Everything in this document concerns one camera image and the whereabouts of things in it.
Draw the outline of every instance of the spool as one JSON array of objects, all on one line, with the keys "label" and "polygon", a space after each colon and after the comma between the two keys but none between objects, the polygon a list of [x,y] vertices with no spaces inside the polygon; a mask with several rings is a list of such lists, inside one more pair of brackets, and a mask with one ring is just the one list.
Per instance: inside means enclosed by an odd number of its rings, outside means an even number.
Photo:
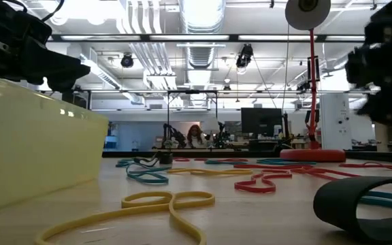
[{"label": "spool", "polygon": [[309,31],[323,23],[330,10],[330,0],[289,0],[285,17],[294,29]]}]

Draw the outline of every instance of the red stand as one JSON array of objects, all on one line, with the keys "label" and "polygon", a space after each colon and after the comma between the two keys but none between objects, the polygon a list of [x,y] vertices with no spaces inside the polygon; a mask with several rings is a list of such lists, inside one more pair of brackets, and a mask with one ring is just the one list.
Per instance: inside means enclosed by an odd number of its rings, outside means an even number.
[{"label": "red stand", "polygon": [[280,158],[291,161],[316,161],[316,162],[344,162],[346,153],[343,150],[322,150],[315,139],[315,113],[317,100],[316,63],[314,57],[314,29],[310,30],[311,39],[311,125],[309,137],[311,139],[310,149],[282,150]]}]

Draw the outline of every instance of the yellow rubber band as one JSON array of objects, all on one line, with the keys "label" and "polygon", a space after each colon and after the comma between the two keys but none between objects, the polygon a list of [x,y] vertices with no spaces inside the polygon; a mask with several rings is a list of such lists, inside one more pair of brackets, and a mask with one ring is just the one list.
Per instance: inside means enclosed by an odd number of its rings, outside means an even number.
[{"label": "yellow rubber band", "polygon": [[[154,201],[134,201],[136,199],[144,197],[162,198]],[[203,199],[197,201],[177,201],[179,198],[183,197],[202,197]],[[214,202],[215,198],[213,194],[203,191],[187,191],[176,194],[170,193],[168,191],[151,191],[145,193],[138,193],[122,199],[121,210],[106,212],[103,214],[94,214],[92,216],[87,216],[85,218],[80,218],[78,220],[69,221],[51,227],[36,237],[35,244],[55,245],[54,243],[47,242],[46,240],[64,231],[75,229],[77,227],[85,225],[90,225],[111,218],[118,218],[133,214],[169,211],[171,219],[178,225],[181,230],[189,234],[191,237],[195,238],[199,242],[199,245],[206,245],[207,239],[205,234],[199,228],[181,218],[181,216],[175,211],[175,209],[209,206],[214,204]]]},{"label": "yellow rubber band", "polygon": [[167,170],[168,174],[187,173],[195,175],[221,175],[221,174],[253,174],[249,169],[228,169],[228,170],[209,170],[209,169],[187,169],[187,168],[174,168]]}]

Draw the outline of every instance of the black rubber band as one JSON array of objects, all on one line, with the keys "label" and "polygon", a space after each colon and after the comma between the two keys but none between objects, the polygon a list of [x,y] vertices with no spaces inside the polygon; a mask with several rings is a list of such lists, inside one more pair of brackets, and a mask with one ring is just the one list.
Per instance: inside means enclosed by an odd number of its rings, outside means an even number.
[{"label": "black rubber band", "polygon": [[392,177],[364,176],[345,178],[322,186],[314,197],[314,212],[319,219],[335,225],[360,242],[392,244],[392,218],[357,218],[357,205],[369,190],[392,184]]}]

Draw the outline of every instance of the person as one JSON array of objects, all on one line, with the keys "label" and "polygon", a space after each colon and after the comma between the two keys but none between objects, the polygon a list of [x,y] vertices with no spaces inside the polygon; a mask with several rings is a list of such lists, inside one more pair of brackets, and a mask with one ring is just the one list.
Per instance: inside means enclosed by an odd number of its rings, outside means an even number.
[{"label": "person", "polygon": [[207,141],[203,137],[203,133],[199,125],[190,127],[187,133],[187,147],[188,148],[207,148]]}]

